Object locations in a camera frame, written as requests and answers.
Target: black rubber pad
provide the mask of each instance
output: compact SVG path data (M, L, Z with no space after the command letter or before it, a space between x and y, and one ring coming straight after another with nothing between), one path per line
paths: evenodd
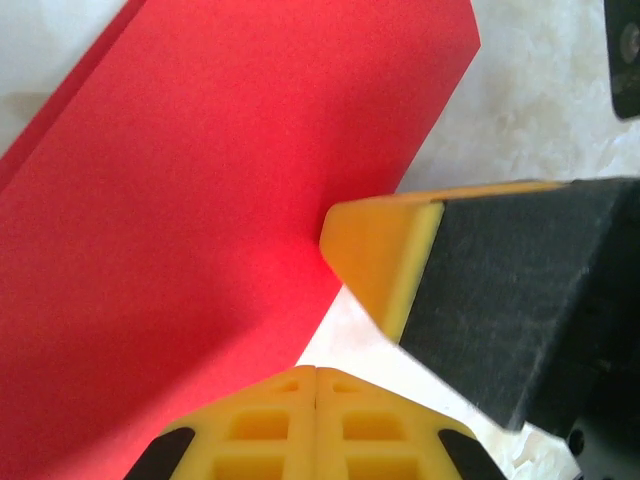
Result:
M195 435L191 428L183 427L156 438L124 480L170 480Z
M506 480L477 440L455 430L440 430L438 437L462 480Z
M638 185L586 181L446 202L400 345L494 421L520 429Z

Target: yellow plastic part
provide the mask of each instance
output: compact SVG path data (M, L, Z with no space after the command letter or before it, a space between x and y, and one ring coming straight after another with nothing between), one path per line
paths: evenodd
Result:
M552 190L520 182L366 198L334 205L320 250L378 328L399 342L446 200Z
M461 423L387 390L307 366L198 410L163 433L181 427L195 436L170 480L464 480L438 432L475 438ZM150 478L144 475L136 478Z
M316 369L297 367L171 424L196 435L171 480L311 480Z
M460 478L438 432L467 427L339 370L317 382L317 480Z

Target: red paper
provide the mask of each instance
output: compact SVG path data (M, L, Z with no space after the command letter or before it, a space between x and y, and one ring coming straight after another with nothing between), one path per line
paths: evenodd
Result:
M477 47L466 0L144 4L0 194L0 477L121 478L292 365L327 208L396 187Z

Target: black object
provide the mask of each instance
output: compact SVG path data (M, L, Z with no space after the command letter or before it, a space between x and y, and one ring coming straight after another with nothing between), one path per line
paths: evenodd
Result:
M506 480L477 440L455 430L440 430L438 437L462 480Z
M510 430L635 422L640 465L640 180L447 201L400 345Z
M170 480L195 437L191 428L178 428L149 444L124 480Z
M605 0L605 25L616 115L640 115L640 1Z

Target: white marble surface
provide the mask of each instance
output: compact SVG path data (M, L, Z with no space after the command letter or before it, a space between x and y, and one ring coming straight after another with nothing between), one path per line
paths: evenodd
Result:
M0 153L123 3L0 0ZM640 174L640 121L618 122L610 105L601 0L473 4L482 49L400 189ZM530 427L503 434L388 344L346 290L301 362L342 368L466 422L510 479L577 473L564 444Z

